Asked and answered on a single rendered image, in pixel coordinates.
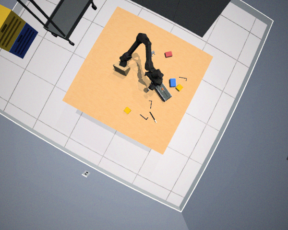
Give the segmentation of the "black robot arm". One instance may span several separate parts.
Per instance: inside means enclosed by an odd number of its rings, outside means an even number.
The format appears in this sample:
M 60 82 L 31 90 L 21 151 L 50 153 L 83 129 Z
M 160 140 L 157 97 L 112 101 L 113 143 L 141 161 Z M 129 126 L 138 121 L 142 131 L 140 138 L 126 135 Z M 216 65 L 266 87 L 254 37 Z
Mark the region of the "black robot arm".
M 145 72 L 144 76 L 147 76 L 150 80 L 152 80 L 153 78 L 156 78 L 156 80 L 154 80 L 155 84 L 161 85 L 163 82 L 163 78 L 162 76 L 162 72 L 160 71 L 160 69 L 156 69 L 154 67 L 154 64 L 152 62 L 152 43 L 149 40 L 149 38 L 147 37 L 146 34 L 143 33 L 139 33 L 136 36 L 136 41 L 134 42 L 134 44 L 130 47 L 130 49 L 125 52 L 121 57 L 120 57 L 120 64 L 119 66 L 122 67 L 126 67 L 127 66 L 127 61 L 129 61 L 132 58 L 132 53 L 136 50 L 136 48 L 143 43 L 145 45 L 145 51 L 146 51 L 146 62 L 145 62 L 145 70 L 147 70 L 148 72 Z M 158 78 L 159 77 L 159 78 Z

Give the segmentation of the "blue rectangular block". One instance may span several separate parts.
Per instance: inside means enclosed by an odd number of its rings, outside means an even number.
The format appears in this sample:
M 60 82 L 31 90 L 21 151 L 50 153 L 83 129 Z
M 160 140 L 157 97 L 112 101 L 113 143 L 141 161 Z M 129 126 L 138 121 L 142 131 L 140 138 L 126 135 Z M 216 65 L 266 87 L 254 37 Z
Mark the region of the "blue rectangular block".
M 169 79 L 170 81 L 170 87 L 176 87 L 176 78 Z

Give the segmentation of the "red flat block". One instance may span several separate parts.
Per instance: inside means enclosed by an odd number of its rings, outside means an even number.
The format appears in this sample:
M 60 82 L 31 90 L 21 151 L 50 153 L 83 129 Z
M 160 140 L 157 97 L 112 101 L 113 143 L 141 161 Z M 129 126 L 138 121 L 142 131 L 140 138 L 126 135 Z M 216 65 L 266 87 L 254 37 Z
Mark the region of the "red flat block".
M 167 58 L 167 57 L 172 57 L 172 56 L 173 56 L 173 55 L 172 55 L 172 51 L 165 52 L 165 56 L 166 56 L 166 58 Z

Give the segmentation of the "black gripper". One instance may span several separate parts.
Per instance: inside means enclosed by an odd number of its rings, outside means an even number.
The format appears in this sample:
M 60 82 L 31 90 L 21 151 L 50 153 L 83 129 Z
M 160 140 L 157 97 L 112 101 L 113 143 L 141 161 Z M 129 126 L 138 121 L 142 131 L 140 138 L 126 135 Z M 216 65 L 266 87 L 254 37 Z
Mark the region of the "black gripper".
M 153 79 L 151 80 L 153 83 L 152 83 L 152 85 L 150 84 L 149 87 L 148 87 L 148 88 L 151 89 L 151 90 L 154 90 L 155 86 L 158 85 L 158 84 L 155 84 L 155 83 L 154 83 L 154 80 L 156 80 L 156 78 L 153 78 Z M 155 86 L 154 86 L 154 85 L 155 85 Z M 160 85 L 158 85 L 158 86 L 160 86 Z

